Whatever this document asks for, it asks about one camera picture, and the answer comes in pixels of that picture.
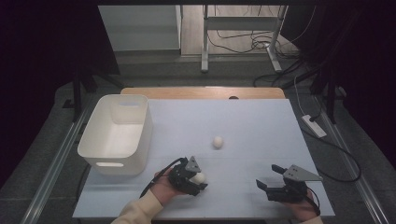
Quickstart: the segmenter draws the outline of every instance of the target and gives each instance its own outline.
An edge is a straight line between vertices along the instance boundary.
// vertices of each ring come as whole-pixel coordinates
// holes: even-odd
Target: white table
[[[208,187],[180,196],[157,219],[288,218],[282,204],[269,202],[256,179],[283,186],[271,164],[296,164],[317,174],[287,99],[149,100],[154,123],[146,169],[138,176],[100,175],[91,169],[73,217],[114,218],[138,199],[153,174],[180,157],[195,156]],[[215,136],[224,145],[211,146]],[[308,182],[319,196],[322,216],[334,216],[321,182]]]

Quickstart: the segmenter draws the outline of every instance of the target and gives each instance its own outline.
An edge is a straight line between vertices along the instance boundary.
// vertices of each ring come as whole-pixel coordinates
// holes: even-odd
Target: black backdrop
[[[396,6],[368,5],[336,62],[345,107],[396,167]]]
[[[84,77],[92,75],[87,65],[104,74],[119,69],[95,6],[1,1],[0,52],[3,186],[76,69]]]

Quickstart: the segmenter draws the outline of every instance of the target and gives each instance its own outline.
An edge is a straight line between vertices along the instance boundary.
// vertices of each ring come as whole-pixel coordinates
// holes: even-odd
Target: gray carpet
[[[251,60],[246,58],[213,58],[209,63],[209,72],[200,72],[199,58],[175,57],[166,61],[156,57],[148,57],[144,63],[133,63],[128,60],[120,63],[121,76],[113,76],[129,87],[156,87],[156,86],[235,86],[251,87],[255,77],[272,75],[273,68],[265,56],[255,57]],[[282,60],[281,64],[287,67],[293,61]],[[305,70],[302,66],[295,74],[301,74]],[[272,83],[265,81],[274,79],[267,77],[260,79],[257,86],[270,86]],[[120,89],[112,84],[95,77],[99,86],[96,93],[83,92],[84,99],[91,95],[94,101],[101,96],[110,93],[119,93]],[[280,79],[281,83],[293,80],[293,74]],[[312,79],[305,80],[298,85],[298,95],[301,108],[305,114],[314,116],[319,111],[319,106],[309,93]],[[307,130],[300,117],[302,111],[298,105],[297,94],[294,87],[285,90],[290,99],[297,120],[301,128]],[[29,206],[35,191],[48,170],[48,167],[67,134],[72,119],[73,109],[63,108],[67,99],[72,99],[72,85],[61,87],[55,94],[53,106],[41,132],[31,145],[26,156],[21,161],[8,182],[0,190],[0,223],[19,223],[27,207]],[[342,101],[335,104],[335,120],[337,128],[348,144],[352,154],[360,162],[363,175],[369,182],[375,195],[382,204],[389,223],[396,223],[396,173],[386,158],[376,147],[375,143],[364,130],[350,117],[342,106]],[[322,119],[317,122],[326,130]],[[350,178],[347,168],[342,160],[340,152],[330,145],[326,145],[317,139],[304,134],[308,148],[314,162],[321,170],[339,178]],[[330,136],[324,138],[331,142]],[[38,223],[78,223],[72,219],[74,205],[80,191],[84,174],[87,174],[87,163],[77,154],[78,139],[73,145],[64,164],[59,178],[49,196]],[[338,183],[324,177],[324,186],[332,202],[335,217],[325,217],[325,223],[374,223],[367,209],[366,203],[361,197],[355,184]]]

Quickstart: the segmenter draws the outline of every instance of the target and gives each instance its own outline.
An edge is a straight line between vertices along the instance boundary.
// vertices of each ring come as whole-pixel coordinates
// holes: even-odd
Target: wall
[[[100,6],[114,51],[180,49],[180,6]]]

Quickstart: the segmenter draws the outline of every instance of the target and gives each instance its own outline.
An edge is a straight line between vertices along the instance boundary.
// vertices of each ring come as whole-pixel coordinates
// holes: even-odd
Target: power strip
[[[305,115],[301,117],[301,119],[305,122],[306,126],[308,126],[317,137],[320,138],[326,136],[327,134],[323,131],[323,129],[320,128],[317,122],[309,120],[310,118],[311,116],[309,115]]]

